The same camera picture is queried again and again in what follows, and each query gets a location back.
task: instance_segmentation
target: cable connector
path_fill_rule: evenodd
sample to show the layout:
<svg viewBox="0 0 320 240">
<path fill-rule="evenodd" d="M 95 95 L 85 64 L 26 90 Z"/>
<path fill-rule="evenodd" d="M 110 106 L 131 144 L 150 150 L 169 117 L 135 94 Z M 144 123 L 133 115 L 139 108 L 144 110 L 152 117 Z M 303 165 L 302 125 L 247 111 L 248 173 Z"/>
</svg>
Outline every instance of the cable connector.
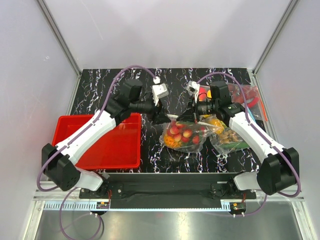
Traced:
<svg viewBox="0 0 320 240">
<path fill-rule="evenodd" d="M 189 81 L 185 89 L 188 91 L 190 96 L 194 95 L 194 101 L 197 103 L 200 84 L 198 84 L 196 81 Z"/>
<path fill-rule="evenodd" d="M 169 95 L 169 91 L 165 83 L 162 83 L 160 85 L 153 85 L 152 93 L 153 93 L 153 101 L 155 105 L 158 104 L 159 99 Z"/>
<path fill-rule="evenodd" d="M 156 76 L 156 77 L 153 79 L 153 82 L 154 82 L 154 84 L 159 84 L 159 83 L 160 83 L 160 77 Z"/>
</svg>

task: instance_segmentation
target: red fruit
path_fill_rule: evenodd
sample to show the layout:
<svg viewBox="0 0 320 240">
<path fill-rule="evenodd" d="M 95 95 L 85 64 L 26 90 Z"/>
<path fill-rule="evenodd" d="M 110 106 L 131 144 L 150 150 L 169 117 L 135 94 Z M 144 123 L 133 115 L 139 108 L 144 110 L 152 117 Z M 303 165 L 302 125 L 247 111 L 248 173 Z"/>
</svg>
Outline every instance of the red fruit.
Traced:
<svg viewBox="0 0 320 240">
<path fill-rule="evenodd" d="M 173 134 L 173 135 L 176 135 L 179 133 L 179 129 L 177 126 L 173 126 L 170 128 L 170 133 Z"/>
<path fill-rule="evenodd" d="M 181 134 L 174 135 L 174 141 L 179 142 L 182 138 Z"/>
<path fill-rule="evenodd" d="M 194 144 L 198 144 L 198 143 L 200 142 L 199 136 L 194 136 L 194 137 L 192 138 L 192 142 L 193 142 Z"/>
<path fill-rule="evenodd" d="M 204 126 L 201 126 L 201 127 L 200 127 L 200 130 L 201 130 L 202 134 L 205 134 L 206 128 L 205 128 Z"/>
<path fill-rule="evenodd" d="M 179 122 L 177 122 L 175 125 L 178 127 L 178 129 L 182 129 L 187 126 L 187 125 L 179 123 Z"/>
<path fill-rule="evenodd" d="M 184 136 L 181 137 L 181 141 L 184 143 L 189 142 L 189 140 L 190 140 L 190 138 L 188 138 L 188 137 L 184 137 Z"/>
<path fill-rule="evenodd" d="M 185 138 L 190 138 L 191 135 L 192 135 L 192 131 L 191 131 L 190 129 L 184 130 L 183 136 L 184 136 Z"/>
<path fill-rule="evenodd" d="M 167 131 L 166 131 L 166 134 L 168 135 L 168 136 L 170 136 L 170 137 L 173 137 L 174 135 L 170 132 L 170 129 L 168 129 Z"/>
<path fill-rule="evenodd" d="M 207 91 L 206 91 L 205 88 L 203 88 L 203 87 L 200 87 L 200 88 L 199 88 L 199 95 L 198 95 L 198 96 L 199 96 L 199 97 L 198 97 L 198 98 L 199 98 L 199 101 L 202 102 L 202 101 L 206 100 L 206 97 L 207 97 L 207 96 L 206 96 L 206 93 L 207 93 Z"/>
</svg>

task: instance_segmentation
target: plastic bag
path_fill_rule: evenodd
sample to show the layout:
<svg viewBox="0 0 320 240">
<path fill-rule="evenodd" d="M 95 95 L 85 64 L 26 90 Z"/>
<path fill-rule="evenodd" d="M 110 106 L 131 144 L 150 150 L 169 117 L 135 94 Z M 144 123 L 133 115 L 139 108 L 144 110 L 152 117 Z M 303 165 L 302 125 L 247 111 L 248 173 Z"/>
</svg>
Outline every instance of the plastic bag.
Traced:
<svg viewBox="0 0 320 240">
<path fill-rule="evenodd" d="M 227 127 L 215 115 L 205 118 L 204 122 L 213 125 L 213 127 L 208 127 L 214 133 L 209 139 L 219 154 L 225 155 L 249 148 L 239 134 Z"/>
<path fill-rule="evenodd" d="M 240 103 L 244 106 L 244 98 L 237 84 L 227 83 L 228 89 L 231 94 L 231 101 L 233 103 Z M 258 88 L 251 85 L 241 85 L 245 99 L 247 101 L 248 108 L 250 109 L 253 118 L 256 120 L 267 121 L 267 114 L 265 106 L 261 100 Z M 200 86 L 199 89 L 199 101 L 205 101 L 207 98 L 211 98 L 211 91 L 209 86 Z"/>
<path fill-rule="evenodd" d="M 170 149 L 184 153 L 199 153 L 207 137 L 212 134 L 213 131 L 205 125 L 172 120 L 164 124 L 159 141 Z"/>
</svg>

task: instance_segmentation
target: metal frame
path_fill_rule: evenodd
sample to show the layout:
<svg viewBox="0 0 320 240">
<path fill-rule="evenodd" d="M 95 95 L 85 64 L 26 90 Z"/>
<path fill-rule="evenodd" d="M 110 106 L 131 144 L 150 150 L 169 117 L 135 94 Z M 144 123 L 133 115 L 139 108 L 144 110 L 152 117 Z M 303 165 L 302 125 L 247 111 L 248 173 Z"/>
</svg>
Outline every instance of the metal frame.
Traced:
<svg viewBox="0 0 320 240">
<path fill-rule="evenodd" d="M 79 77 L 81 75 L 82 70 L 79 68 L 75 58 L 73 57 L 70 49 L 68 48 L 68 45 L 66 44 L 66 41 L 64 40 L 56 22 L 53 18 L 47 4 L 45 3 L 45 0 L 36 0 L 38 3 L 40 10 L 43 13 L 43 16 L 45 17 L 45 20 L 47 21 L 48 25 L 50 26 L 52 33 L 54 34 L 56 40 L 58 41 L 59 45 L 61 46 L 62 51 L 64 52 L 66 58 L 68 59 L 72 69 L 74 70 L 75 74 Z"/>
<path fill-rule="evenodd" d="M 317 240 L 316 231 L 308 213 L 306 202 L 292 202 L 291 204 L 303 239 Z"/>
<path fill-rule="evenodd" d="M 253 83 L 254 86 L 257 86 L 259 94 L 261 96 L 261 100 L 262 100 L 262 102 L 264 104 L 264 109 L 265 109 L 265 112 L 266 112 L 266 116 L 268 118 L 268 121 L 264 121 L 263 122 L 264 123 L 264 127 L 265 127 L 265 131 L 270 137 L 272 137 L 274 140 L 276 140 L 278 142 L 279 139 L 277 137 L 275 128 L 274 128 L 274 126 L 272 124 L 272 120 L 269 117 L 270 116 L 270 112 L 269 112 L 268 106 L 266 104 L 266 99 L 265 99 L 264 93 L 261 91 L 260 83 L 257 80 L 257 76 L 254 74 L 253 70 L 249 70 L 248 69 L 247 71 L 249 73 L 249 77 L 250 77 L 251 83 Z"/>
<path fill-rule="evenodd" d="M 278 36 L 280 35 L 282 29 L 284 28 L 285 24 L 287 23 L 289 17 L 290 17 L 291 14 L 293 13 L 293 11 L 294 11 L 294 9 L 295 9 L 295 7 L 297 6 L 297 4 L 298 4 L 299 1 L 300 1 L 300 0 L 291 0 L 291 1 L 289 2 L 288 6 L 286 7 L 286 9 L 285 9 L 285 11 L 284 11 L 284 13 L 283 13 L 283 15 L 282 15 L 282 17 L 281 17 L 278 25 L 276 26 L 276 28 L 275 28 L 275 30 L 274 30 L 274 32 L 273 32 L 273 34 L 272 34 L 269 42 L 267 43 L 267 45 L 266 45 L 266 47 L 265 47 L 265 49 L 264 49 L 261 57 L 259 58 L 257 64 L 256 64 L 255 67 L 253 68 L 253 73 L 254 73 L 255 75 L 259 72 L 259 70 L 260 70 L 262 64 L 264 63 L 266 57 L 268 56 L 271 48 L 272 48 L 273 45 L 275 44 Z"/>
<path fill-rule="evenodd" d="M 26 226 L 23 240 L 34 240 L 36 238 L 44 206 L 45 201 L 34 202 L 33 211 L 29 218 L 29 223 Z"/>
</svg>

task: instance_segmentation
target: wire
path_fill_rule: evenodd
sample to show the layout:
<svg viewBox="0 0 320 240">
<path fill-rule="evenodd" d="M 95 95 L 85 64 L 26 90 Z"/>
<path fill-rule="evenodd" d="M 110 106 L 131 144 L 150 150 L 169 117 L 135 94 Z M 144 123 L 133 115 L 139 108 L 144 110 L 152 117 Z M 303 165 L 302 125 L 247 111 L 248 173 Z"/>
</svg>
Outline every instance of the wire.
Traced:
<svg viewBox="0 0 320 240">
<path fill-rule="evenodd" d="M 80 220 L 80 219 L 82 219 L 83 217 L 88 216 L 88 215 L 90 215 L 90 212 L 87 212 L 87 213 L 85 213 L 85 214 L 83 214 L 83 215 L 78 216 L 75 220 L 73 220 L 70 224 L 68 224 L 67 226 L 65 226 L 63 229 L 66 230 L 66 229 L 70 228 L 75 222 L 77 222 L 78 220 Z M 51 230 L 52 230 L 54 233 L 60 233 L 60 232 L 61 232 L 60 226 L 59 226 L 59 229 L 58 229 L 58 230 L 55 230 L 55 229 L 53 229 L 53 228 L 51 228 Z"/>
<path fill-rule="evenodd" d="M 128 69 L 133 69 L 133 68 L 143 69 L 143 70 L 145 70 L 147 73 L 149 73 L 149 74 L 152 76 L 153 79 L 156 78 L 156 76 L 155 76 L 149 69 L 147 69 L 147 68 L 145 68 L 145 67 L 143 67 L 143 66 L 131 65 L 131 66 L 128 66 L 128 67 L 122 69 L 122 70 L 114 77 L 114 79 L 113 79 L 113 81 L 112 81 L 112 83 L 111 83 L 111 85 L 110 85 L 110 88 L 109 88 L 109 90 L 108 90 L 108 92 L 107 92 L 107 95 L 106 95 L 106 97 L 105 97 L 105 100 L 104 100 L 104 102 L 103 102 L 103 106 L 102 106 L 102 108 L 101 108 L 101 110 L 100 110 L 97 118 L 92 121 L 93 124 L 94 124 L 96 121 L 99 120 L 101 114 L 103 113 L 103 110 L 106 108 L 107 103 L 108 103 L 108 100 L 109 100 L 110 95 L 111 95 L 112 88 L 113 88 L 113 86 L 115 85 L 115 83 L 116 83 L 116 81 L 118 80 L 118 78 L 119 78 L 125 71 L 127 71 Z M 67 145 L 72 144 L 72 143 L 73 143 L 76 139 L 78 139 L 84 132 L 86 132 L 91 126 L 93 126 L 93 124 L 89 124 L 85 129 L 83 129 L 81 132 L 79 132 L 73 139 L 71 139 L 71 140 L 67 143 Z M 50 191 L 55 190 L 55 189 L 58 188 L 58 186 L 54 186 L 54 187 L 52 187 L 52 188 L 47 188 L 47 189 L 45 189 L 45 188 L 41 187 L 40 179 L 41 179 L 41 176 L 42 176 L 44 170 L 45 170 L 46 167 L 49 165 L 49 163 L 50 163 L 53 159 L 55 159 L 55 157 L 58 156 L 58 155 L 59 155 L 63 150 L 65 150 L 66 148 L 67 148 L 67 146 L 65 145 L 65 146 L 63 146 L 62 148 L 60 148 L 59 150 L 57 150 L 51 157 L 49 157 L 49 159 L 48 159 L 48 160 L 44 163 L 44 165 L 42 166 L 42 168 L 41 168 L 41 170 L 40 170 L 40 172 L 39 172 L 39 174 L 38 174 L 38 176 L 37 176 L 37 178 L 36 178 L 36 185 L 37 185 L 37 187 L 38 187 L 38 189 L 39 189 L 40 191 L 42 191 L 42 192 L 50 192 Z M 62 213 L 62 207 L 63 207 L 63 205 L 64 205 L 64 202 L 66 201 L 66 199 L 68 198 L 68 196 L 69 196 L 74 190 L 76 190 L 76 189 L 77 189 L 77 187 L 75 187 L 73 190 L 71 190 L 71 191 L 65 196 L 64 200 L 62 201 L 61 207 L 60 207 L 60 209 L 59 209 L 59 219 L 60 219 L 60 220 L 59 220 L 59 225 L 60 225 L 60 230 L 61 230 L 62 234 L 63 234 L 67 239 L 69 239 L 69 240 L 75 240 L 75 239 L 69 237 L 69 236 L 66 234 L 64 228 L 62 227 L 62 219 L 61 219 L 61 215 L 62 215 L 62 214 L 61 214 L 61 213 Z M 93 240 L 93 239 L 97 236 L 97 234 L 98 234 L 98 232 L 99 232 L 99 230 L 100 230 L 100 228 L 101 228 L 101 224 L 104 226 L 104 223 L 103 223 L 102 218 L 101 218 L 99 215 L 97 215 L 97 217 L 99 218 L 99 227 L 98 227 L 98 230 L 97 230 L 96 233 L 95 233 L 91 238 L 89 238 L 88 240 Z"/>
<path fill-rule="evenodd" d="M 246 197 L 247 197 L 247 196 L 246 196 L 246 193 L 244 192 L 244 193 L 243 193 L 243 199 L 242 199 L 241 203 L 244 203 L 244 202 L 245 202 Z"/>
<path fill-rule="evenodd" d="M 134 69 L 134 68 L 143 69 L 143 70 L 145 70 L 147 73 L 149 73 L 149 74 L 152 76 L 152 78 L 154 78 L 154 79 L 156 78 L 156 76 L 155 76 L 149 69 L 147 69 L 147 68 L 145 68 L 145 67 L 143 67 L 143 66 L 131 65 L 131 66 L 128 66 L 128 67 L 122 69 L 122 70 L 114 77 L 114 79 L 113 79 L 113 81 L 112 81 L 112 83 L 111 83 L 111 85 L 110 85 L 110 88 L 109 88 L 109 90 L 108 90 L 108 93 L 107 93 L 107 95 L 106 95 L 106 97 L 105 97 L 105 100 L 104 100 L 104 102 L 103 102 L 103 106 L 102 106 L 102 108 L 101 108 L 101 111 L 99 112 L 97 118 L 92 121 L 93 124 L 94 124 L 96 121 L 99 120 L 101 114 L 103 113 L 103 110 L 106 108 L 107 102 L 108 102 L 108 100 L 109 100 L 109 97 L 110 97 L 110 94 L 111 94 L 111 91 L 112 91 L 112 88 L 113 88 L 113 86 L 115 85 L 115 83 L 116 83 L 116 81 L 118 80 L 118 78 L 119 78 L 125 71 L 127 71 L 128 69 Z M 85 129 L 83 129 L 81 132 L 79 132 L 73 139 L 71 139 L 71 140 L 67 143 L 67 145 L 72 144 L 77 138 L 79 138 L 84 132 L 86 132 L 91 126 L 93 126 L 93 124 L 89 124 Z M 41 168 L 41 170 L 40 170 L 40 172 L 39 172 L 39 174 L 38 174 L 38 176 L 37 176 L 37 178 L 36 178 L 36 185 L 37 185 L 37 187 L 38 187 L 38 189 L 39 189 L 40 191 L 42 191 L 42 192 L 49 192 L 49 191 L 52 191 L 52 190 L 58 188 L 58 186 L 54 186 L 54 187 L 48 188 L 48 189 L 42 188 L 42 187 L 41 187 L 41 184 L 40 184 L 40 179 L 41 179 L 42 173 L 44 172 L 44 170 L 46 169 L 46 167 L 49 165 L 49 163 L 50 163 L 58 154 L 60 154 L 60 153 L 61 153 L 64 149 L 66 149 L 66 148 L 67 148 L 67 146 L 63 146 L 62 148 L 60 148 L 60 149 L 59 149 L 58 151 L 56 151 L 51 157 L 49 157 L 49 159 L 48 159 L 48 160 L 45 162 L 45 164 L 42 166 L 42 168 Z"/>
<path fill-rule="evenodd" d="M 292 171 L 292 173 L 293 173 L 293 175 L 295 177 L 295 180 L 296 180 L 296 183 L 297 183 L 297 190 L 296 190 L 295 194 L 289 195 L 289 194 L 282 193 L 282 192 L 279 192 L 279 194 L 282 195 L 282 196 L 288 197 L 288 198 L 294 198 L 294 197 L 298 196 L 300 194 L 300 192 L 301 192 L 301 182 L 300 182 L 300 178 L 298 176 L 297 171 L 292 166 L 292 164 L 290 163 L 288 158 L 282 153 L 282 151 L 280 149 L 278 149 L 276 146 L 272 146 L 272 142 L 255 125 L 251 124 L 250 117 L 249 117 L 249 114 L 248 114 L 248 109 L 249 108 L 248 108 L 246 96 L 245 96 L 244 90 L 242 89 L 242 86 L 236 80 L 236 78 L 234 76 L 231 76 L 230 74 L 225 73 L 225 72 L 217 71 L 217 72 L 211 72 L 211 73 L 205 75 L 204 77 L 202 77 L 200 80 L 197 81 L 197 84 L 202 82 L 202 80 L 204 80 L 204 79 L 206 79 L 208 77 L 211 77 L 213 75 L 224 75 L 226 77 L 231 78 L 238 85 L 238 87 L 239 87 L 239 89 L 241 91 L 241 95 L 243 97 L 243 101 L 244 101 L 244 113 L 245 113 L 245 118 L 246 118 L 247 122 L 283 158 L 283 160 L 289 166 L 290 170 Z"/>
<path fill-rule="evenodd" d="M 198 98 L 199 98 L 202 94 L 205 94 L 205 97 L 206 97 L 206 98 L 208 98 L 208 95 L 207 95 L 207 93 L 206 93 L 206 92 L 202 92 L 202 93 L 200 93 L 200 94 L 198 95 Z"/>
<path fill-rule="evenodd" d="M 108 193 L 108 205 L 107 206 L 99 206 L 99 209 L 108 209 L 108 211 L 109 211 L 109 209 L 110 209 L 110 201 L 111 201 L 111 196 L 112 196 L 111 189 L 109 189 L 107 191 L 107 193 Z"/>
<path fill-rule="evenodd" d="M 263 200 L 263 202 L 262 202 L 262 204 L 261 204 L 261 206 L 258 207 L 257 210 L 255 210 L 255 211 L 253 211 L 253 212 L 250 212 L 250 213 L 247 213 L 247 214 L 245 214 L 245 215 L 230 215 L 230 214 L 228 214 L 228 215 L 222 215 L 222 214 L 216 214 L 216 213 L 213 213 L 213 212 L 210 212 L 210 213 L 208 213 L 208 214 L 213 215 L 213 216 L 217 216 L 217 217 L 234 217 L 234 218 L 244 217 L 244 216 L 252 216 L 252 215 L 255 215 L 255 214 L 259 213 L 259 212 L 261 211 L 261 209 L 266 205 L 267 197 L 268 197 L 268 195 L 266 194 L 265 197 L 264 197 L 264 200 Z"/>
<path fill-rule="evenodd" d="M 70 191 L 68 192 L 68 194 L 64 197 L 64 199 L 63 199 L 63 201 L 62 201 L 62 203 L 61 203 L 60 209 L 59 209 L 59 226 L 60 226 L 60 230 L 61 230 L 62 234 L 63 234 L 67 239 L 69 239 L 69 240 L 76 240 L 76 239 L 70 237 L 70 236 L 65 232 L 65 229 L 68 228 L 69 225 L 68 225 L 67 227 L 65 227 L 65 228 L 63 228 L 63 226 L 62 226 L 62 208 L 63 208 L 63 206 L 64 206 L 65 201 L 67 200 L 67 198 L 68 198 L 68 197 L 70 196 L 70 194 L 71 194 L 73 191 L 75 191 L 77 188 L 78 188 L 78 187 L 75 187 L 74 189 L 72 189 L 72 190 L 70 190 Z M 87 239 L 87 240 L 93 240 L 93 239 L 98 235 L 98 233 L 99 233 L 99 231 L 100 231 L 100 228 L 101 228 L 101 224 L 103 223 L 103 220 L 102 220 L 101 216 L 99 216 L 98 214 L 96 214 L 95 216 L 99 219 L 99 226 L 98 226 L 98 229 L 96 230 L 96 232 L 93 234 L 93 236 L 90 237 L 90 238 Z"/>
</svg>

